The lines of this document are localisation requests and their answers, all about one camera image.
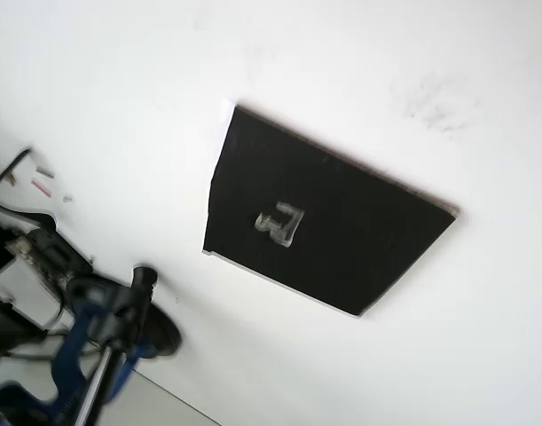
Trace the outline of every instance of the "black cable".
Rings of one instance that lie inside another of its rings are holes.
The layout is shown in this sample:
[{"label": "black cable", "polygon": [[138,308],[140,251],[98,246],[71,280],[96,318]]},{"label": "black cable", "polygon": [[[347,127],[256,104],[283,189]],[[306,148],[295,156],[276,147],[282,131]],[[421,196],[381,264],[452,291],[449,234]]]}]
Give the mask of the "black cable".
[{"label": "black cable", "polygon": [[[24,160],[24,158],[30,154],[30,148],[25,149],[20,154],[12,160],[12,162],[3,170],[3,172],[0,174],[0,183],[1,181],[9,174],[11,173],[16,166],[19,165],[19,163]],[[15,211],[12,209],[7,209],[4,206],[0,205],[0,211],[3,213],[16,217],[20,220],[24,220],[30,223],[34,223],[35,225],[40,226],[41,228],[48,229],[51,231],[56,230],[56,221],[54,218],[48,214],[45,213],[30,213],[26,211]]]},{"label": "black cable", "polygon": [[[58,330],[57,332],[54,332],[54,333],[48,333],[46,337],[62,337],[63,338],[67,335],[67,333],[69,333],[69,330],[65,330],[65,329]],[[83,351],[80,354],[80,359],[86,358],[86,357],[89,357],[91,355],[95,355],[96,353],[101,352],[101,349],[95,343],[89,342],[89,344],[95,346],[95,349]],[[24,361],[47,362],[47,361],[52,361],[56,355],[55,354],[54,355],[38,355],[38,354],[31,354],[31,353],[16,353],[16,352],[8,351],[8,352],[3,353],[1,356],[4,358],[21,359]]]},{"label": "black cable", "polygon": [[[96,353],[100,353],[100,352],[101,350],[98,348],[91,349],[89,351],[84,351],[81,353],[80,359],[89,357],[91,355],[95,355]],[[35,355],[35,354],[30,354],[30,353],[6,352],[5,354],[3,354],[3,357],[9,358],[9,359],[21,359],[23,361],[49,362],[54,359],[55,355]]]},{"label": "black cable", "polygon": [[64,309],[66,308],[66,292],[64,291],[64,289],[54,283],[51,283],[51,286],[58,294],[59,308],[58,311],[54,314],[54,316],[51,317],[50,320],[48,320],[48,322],[43,325],[43,329],[46,331],[50,330],[50,328],[54,327],[58,323],[59,319],[64,313]]}]

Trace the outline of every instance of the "metal rod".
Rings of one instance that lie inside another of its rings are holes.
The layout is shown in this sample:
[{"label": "metal rod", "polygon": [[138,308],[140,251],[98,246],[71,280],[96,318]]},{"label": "metal rod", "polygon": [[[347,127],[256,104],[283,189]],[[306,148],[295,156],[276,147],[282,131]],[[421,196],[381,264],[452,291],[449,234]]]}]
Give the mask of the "metal rod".
[{"label": "metal rod", "polygon": [[91,377],[90,385],[82,398],[74,426],[97,424],[101,407],[106,403],[121,359],[122,351],[115,351],[110,347],[105,348],[95,373]]}]

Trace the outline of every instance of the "white surface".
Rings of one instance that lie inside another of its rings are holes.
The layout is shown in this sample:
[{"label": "white surface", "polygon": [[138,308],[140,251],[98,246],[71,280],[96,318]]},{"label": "white surface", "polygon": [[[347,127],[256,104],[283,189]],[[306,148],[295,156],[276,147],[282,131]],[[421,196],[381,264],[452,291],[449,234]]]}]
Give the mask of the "white surface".
[{"label": "white surface", "polygon": [[[362,318],[202,255],[223,99],[460,219]],[[542,425],[541,1],[0,1],[25,144],[101,271],[157,265],[185,344],[141,371],[223,426]]]},{"label": "white surface", "polygon": [[[0,384],[9,380],[19,382],[27,391],[42,400],[51,400],[56,394],[56,387],[51,381],[50,364],[0,361]],[[216,423],[141,375],[133,375],[122,393],[105,406],[99,424],[216,426]]]}]

